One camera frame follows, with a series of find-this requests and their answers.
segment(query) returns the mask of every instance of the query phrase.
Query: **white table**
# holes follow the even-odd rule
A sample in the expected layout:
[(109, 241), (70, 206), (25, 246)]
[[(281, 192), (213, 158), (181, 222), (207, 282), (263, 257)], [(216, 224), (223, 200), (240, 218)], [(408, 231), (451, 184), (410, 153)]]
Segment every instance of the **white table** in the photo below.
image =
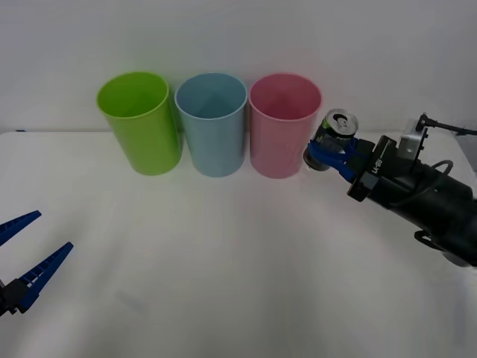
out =
[[(453, 137), (425, 147), (475, 187)], [(0, 222), (43, 216), (1, 247), (0, 277), (75, 248), (30, 311), (0, 318), (0, 356), (475, 357), (476, 273), (348, 187), (305, 166), (267, 179), (248, 156), (207, 178), (186, 148), (145, 177), (110, 133), (3, 134)]]

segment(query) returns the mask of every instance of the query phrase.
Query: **white backdrop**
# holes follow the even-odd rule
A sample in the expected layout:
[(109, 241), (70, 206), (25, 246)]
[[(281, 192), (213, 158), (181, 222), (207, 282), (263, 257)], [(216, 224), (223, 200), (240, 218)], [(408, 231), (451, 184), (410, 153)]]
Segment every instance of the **white backdrop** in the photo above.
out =
[(137, 69), (173, 86), (299, 72), (320, 115), (344, 107), (366, 129), (424, 110), (471, 122), (476, 14), (475, 0), (2, 0), (0, 131), (106, 129), (98, 88)]

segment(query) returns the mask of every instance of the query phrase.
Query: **plastic cup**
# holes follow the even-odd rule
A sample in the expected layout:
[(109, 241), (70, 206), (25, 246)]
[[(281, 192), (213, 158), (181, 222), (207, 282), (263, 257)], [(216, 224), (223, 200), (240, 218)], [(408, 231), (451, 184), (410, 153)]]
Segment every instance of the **plastic cup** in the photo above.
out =
[(308, 78), (274, 73), (250, 89), (250, 161), (269, 178), (298, 173), (303, 149), (321, 106), (321, 91)]
[(184, 82), (175, 94), (195, 168), (224, 177), (244, 162), (244, 106), (247, 88), (223, 73), (204, 73)]
[(107, 82), (98, 107), (131, 166), (144, 175), (168, 172), (181, 147), (169, 102), (169, 85), (149, 72), (130, 72)]

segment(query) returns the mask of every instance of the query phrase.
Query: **green cup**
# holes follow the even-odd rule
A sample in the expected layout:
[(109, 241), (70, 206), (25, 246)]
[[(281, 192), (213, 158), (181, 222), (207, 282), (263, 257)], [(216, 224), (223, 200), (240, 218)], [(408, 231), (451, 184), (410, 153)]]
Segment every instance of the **green cup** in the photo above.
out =
[(169, 85), (150, 72), (130, 72), (107, 82), (96, 98), (131, 166), (144, 175), (166, 173), (181, 147)]

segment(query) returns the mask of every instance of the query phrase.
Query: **can lid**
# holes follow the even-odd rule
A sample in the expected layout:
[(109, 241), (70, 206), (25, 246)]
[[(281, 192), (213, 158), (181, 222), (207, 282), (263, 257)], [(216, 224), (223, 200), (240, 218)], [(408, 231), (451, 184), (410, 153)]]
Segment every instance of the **can lid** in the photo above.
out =
[(336, 108), (326, 115), (329, 126), (337, 133), (352, 136), (358, 131), (358, 119), (346, 110)]

